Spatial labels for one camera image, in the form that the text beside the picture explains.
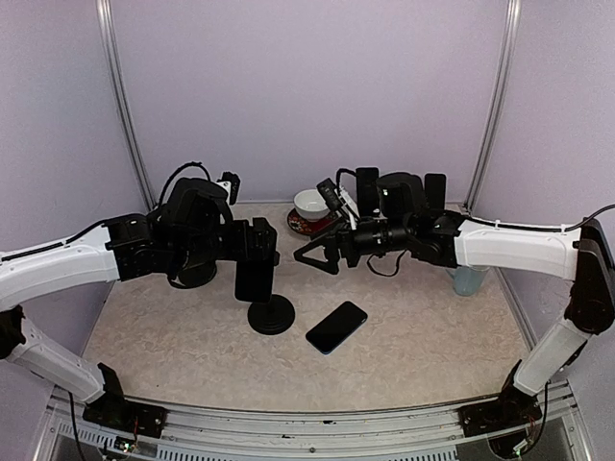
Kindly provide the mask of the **aluminium corner post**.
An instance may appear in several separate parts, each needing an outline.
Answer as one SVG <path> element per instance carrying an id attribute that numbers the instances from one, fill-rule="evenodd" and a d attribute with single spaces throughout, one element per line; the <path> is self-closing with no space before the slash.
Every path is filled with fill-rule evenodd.
<path id="1" fill-rule="evenodd" d="M 499 123 L 504 109 L 508 77 L 513 63 L 521 19 L 521 10 L 521 0 L 509 0 L 506 4 L 504 34 L 496 69 L 495 83 L 480 142 L 478 159 L 464 201 L 464 207 L 469 212 L 472 212 L 478 204 L 480 191 L 486 179 L 489 160 L 492 157 Z"/>
<path id="2" fill-rule="evenodd" d="M 95 2 L 95 7 L 120 128 L 128 149 L 130 163 L 141 199 L 144 206 L 148 210 L 151 210 L 156 204 L 156 199 L 136 137 L 135 124 L 131 114 L 128 93 L 122 74 L 121 59 L 114 30 L 111 1 L 97 0 Z"/>

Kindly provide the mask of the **white ceramic bowl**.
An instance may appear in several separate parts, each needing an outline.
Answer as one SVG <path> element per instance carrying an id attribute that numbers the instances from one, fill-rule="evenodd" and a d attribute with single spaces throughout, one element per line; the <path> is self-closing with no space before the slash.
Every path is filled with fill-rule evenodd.
<path id="1" fill-rule="evenodd" d="M 317 189 L 306 189 L 298 192 L 293 199 L 293 203 L 299 216 L 310 222 L 319 221 L 330 213 Z"/>

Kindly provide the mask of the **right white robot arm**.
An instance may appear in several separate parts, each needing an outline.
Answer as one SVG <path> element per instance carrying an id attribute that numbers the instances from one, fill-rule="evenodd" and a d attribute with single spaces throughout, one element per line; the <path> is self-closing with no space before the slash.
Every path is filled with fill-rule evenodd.
<path id="1" fill-rule="evenodd" d="M 562 315 L 513 369 L 505 394 L 491 409 L 502 426 L 514 425 L 535 396 L 587 341 L 614 323 L 614 260 L 593 216 L 575 225 L 530 226 L 486 221 L 445 208 L 446 177 L 406 172 L 380 175 L 375 167 L 353 173 L 357 196 L 338 179 L 317 190 L 340 221 L 294 253 L 296 261 L 335 275 L 364 256 L 407 252 L 434 266 L 505 268 L 546 274 L 572 283 Z"/>

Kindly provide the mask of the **black phone blue edge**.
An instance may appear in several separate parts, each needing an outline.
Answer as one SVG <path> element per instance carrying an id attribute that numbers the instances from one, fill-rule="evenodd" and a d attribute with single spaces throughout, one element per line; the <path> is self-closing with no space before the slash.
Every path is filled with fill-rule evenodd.
<path id="1" fill-rule="evenodd" d="M 356 304 L 346 301 L 306 333 L 307 341 L 324 355 L 337 349 L 368 319 Z"/>

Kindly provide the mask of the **tall black phone stand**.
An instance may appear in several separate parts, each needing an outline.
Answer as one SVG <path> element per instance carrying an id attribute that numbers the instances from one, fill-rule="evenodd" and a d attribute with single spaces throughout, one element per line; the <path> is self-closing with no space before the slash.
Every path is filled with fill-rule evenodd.
<path id="1" fill-rule="evenodd" d="M 295 321 L 292 302 L 281 295 L 272 295 L 267 303 L 252 303 L 247 312 L 250 327 L 263 335 L 278 335 Z"/>
<path id="2" fill-rule="evenodd" d="M 173 280 L 172 285 L 179 289 L 193 289 L 211 282 L 217 273 L 215 262 L 185 268 Z"/>

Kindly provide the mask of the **aluminium front rail frame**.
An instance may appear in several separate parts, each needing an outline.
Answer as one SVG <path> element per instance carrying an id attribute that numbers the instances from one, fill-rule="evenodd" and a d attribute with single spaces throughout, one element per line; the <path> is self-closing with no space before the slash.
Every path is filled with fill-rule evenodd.
<path id="1" fill-rule="evenodd" d="M 494 453 L 490 442 L 510 434 L 467 436 L 460 407 L 491 401 L 490 395 L 419 406 L 333 412 L 236 410 L 162 401 L 167 416 L 159 438 L 140 436 L 137 449 L 114 448 L 123 432 L 82 420 L 55 389 L 43 413 L 31 459 L 60 458 L 79 440 L 125 460 L 456 460 L 472 449 L 480 458 Z"/>

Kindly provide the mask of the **tall black phone stand rear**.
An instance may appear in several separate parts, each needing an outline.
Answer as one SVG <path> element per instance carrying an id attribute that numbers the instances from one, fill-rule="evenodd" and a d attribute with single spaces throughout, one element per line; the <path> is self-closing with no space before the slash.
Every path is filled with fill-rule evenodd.
<path id="1" fill-rule="evenodd" d="M 173 280 L 172 285 L 179 289 L 193 289 L 211 282 L 217 273 L 215 262 L 185 268 Z"/>

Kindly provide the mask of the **red patterned saucer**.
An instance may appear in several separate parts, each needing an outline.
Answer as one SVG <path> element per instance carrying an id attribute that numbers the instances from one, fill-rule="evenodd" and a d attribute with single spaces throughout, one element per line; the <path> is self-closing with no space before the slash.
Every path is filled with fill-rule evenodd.
<path id="1" fill-rule="evenodd" d="M 341 220 L 341 217 L 333 212 L 317 221 L 309 221 L 299 215 L 297 210 L 293 208 L 289 211 L 286 217 L 287 225 L 290 229 L 304 236 L 315 236 L 328 230 Z"/>

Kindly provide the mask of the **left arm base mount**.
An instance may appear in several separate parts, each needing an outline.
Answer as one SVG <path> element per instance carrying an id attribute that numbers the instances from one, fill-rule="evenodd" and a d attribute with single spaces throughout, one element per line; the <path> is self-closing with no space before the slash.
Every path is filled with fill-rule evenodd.
<path id="1" fill-rule="evenodd" d="M 103 400 L 88 404 L 83 419 L 103 427 L 159 439 L 166 421 L 164 407 L 132 400 Z"/>

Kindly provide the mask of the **black phone white edge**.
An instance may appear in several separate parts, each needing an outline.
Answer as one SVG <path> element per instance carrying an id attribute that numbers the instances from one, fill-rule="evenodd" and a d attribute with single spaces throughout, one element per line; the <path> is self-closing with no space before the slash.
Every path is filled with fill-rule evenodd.
<path id="1" fill-rule="evenodd" d="M 267 303 L 273 289 L 274 266 L 266 261 L 237 262 L 234 296 L 246 303 Z"/>

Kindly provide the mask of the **tall black phone stand front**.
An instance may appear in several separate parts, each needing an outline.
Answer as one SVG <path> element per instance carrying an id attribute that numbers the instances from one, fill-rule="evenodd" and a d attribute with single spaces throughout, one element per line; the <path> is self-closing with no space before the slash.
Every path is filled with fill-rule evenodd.
<path id="1" fill-rule="evenodd" d="M 252 303 L 247 312 L 250 327 L 263 335 L 278 335 L 295 321 L 292 302 L 281 295 L 272 295 L 267 303 Z"/>

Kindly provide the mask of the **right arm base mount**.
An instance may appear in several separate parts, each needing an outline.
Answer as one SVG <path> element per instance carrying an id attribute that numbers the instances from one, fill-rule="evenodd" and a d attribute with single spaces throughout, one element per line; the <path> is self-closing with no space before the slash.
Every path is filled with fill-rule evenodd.
<path id="1" fill-rule="evenodd" d="M 523 393 L 512 396 L 500 393 L 494 400 L 461 406 L 458 415 L 465 437 L 525 425 L 543 417 L 537 397 Z"/>

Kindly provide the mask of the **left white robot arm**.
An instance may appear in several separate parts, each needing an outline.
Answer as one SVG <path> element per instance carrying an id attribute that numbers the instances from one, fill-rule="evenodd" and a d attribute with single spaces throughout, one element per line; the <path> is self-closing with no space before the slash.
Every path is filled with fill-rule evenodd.
<path id="1" fill-rule="evenodd" d="M 135 416 L 115 371 L 49 339 L 23 304 L 65 289 L 162 274 L 178 289 L 208 284 L 218 261 L 235 263 L 234 296 L 271 299 L 279 262 L 277 232 L 263 217 L 237 220 L 238 178 L 181 178 L 147 214 L 97 222 L 64 240 L 1 255 L 1 356 L 71 393 L 116 427 Z"/>

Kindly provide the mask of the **light blue mug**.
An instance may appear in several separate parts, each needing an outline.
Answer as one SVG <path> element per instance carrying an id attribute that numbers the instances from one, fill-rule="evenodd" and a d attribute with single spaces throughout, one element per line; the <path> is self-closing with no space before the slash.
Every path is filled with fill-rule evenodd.
<path id="1" fill-rule="evenodd" d="M 488 267 L 459 266 L 448 269 L 447 273 L 453 280 L 453 289 L 457 295 L 470 297 L 479 291 L 488 271 Z"/>

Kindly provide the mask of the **left aluminium corner post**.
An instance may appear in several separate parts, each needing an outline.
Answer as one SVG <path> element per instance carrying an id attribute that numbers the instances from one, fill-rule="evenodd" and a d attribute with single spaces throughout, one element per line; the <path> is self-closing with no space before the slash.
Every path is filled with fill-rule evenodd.
<path id="1" fill-rule="evenodd" d="M 95 7 L 120 128 L 128 149 L 130 163 L 141 199 L 144 206 L 148 210 L 151 210 L 156 204 L 156 199 L 136 137 L 135 124 L 131 114 L 128 93 L 122 74 L 121 59 L 114 30 L 111 1 L 97 0 L 95 2 Z"/>

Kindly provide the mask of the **right aluminium corner post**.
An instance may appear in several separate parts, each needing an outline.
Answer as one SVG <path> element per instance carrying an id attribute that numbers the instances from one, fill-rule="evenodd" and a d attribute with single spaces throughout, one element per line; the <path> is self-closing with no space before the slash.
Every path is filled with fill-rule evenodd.
<path id="1" fill-rule="evenodd" d="M 480 142 L 478 159 L 464 201 L 464 207 L 469 212 L 472 212 L 478 204 L 480 191 L 486 179 L 489 160 L 492 157 L 499 123 L 504 109 L 508 77 L 513 63 L 521 19 L 521 10 L 521 0 L 509 0 L 506 4 L 504 34 L 496 69 L 495 83 Z"/>

